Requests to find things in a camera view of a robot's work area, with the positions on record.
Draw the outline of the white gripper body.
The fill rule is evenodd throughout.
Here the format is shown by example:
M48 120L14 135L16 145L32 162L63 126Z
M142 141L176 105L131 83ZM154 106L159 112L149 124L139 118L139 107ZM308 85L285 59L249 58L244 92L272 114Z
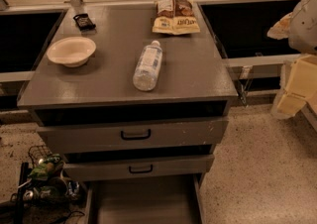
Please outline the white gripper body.
M295 6L288 43L303 54L317 54L317 0L300 0Z

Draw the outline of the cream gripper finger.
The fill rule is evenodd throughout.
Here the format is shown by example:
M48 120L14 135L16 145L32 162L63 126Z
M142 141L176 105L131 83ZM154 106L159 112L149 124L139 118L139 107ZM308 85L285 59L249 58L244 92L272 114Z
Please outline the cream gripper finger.
M317 92L317 56L302 55L288 68L276 109L278 113L294 116Z
M269 38L275 40L287 39L289 36L291 13L284 15L267 32Z

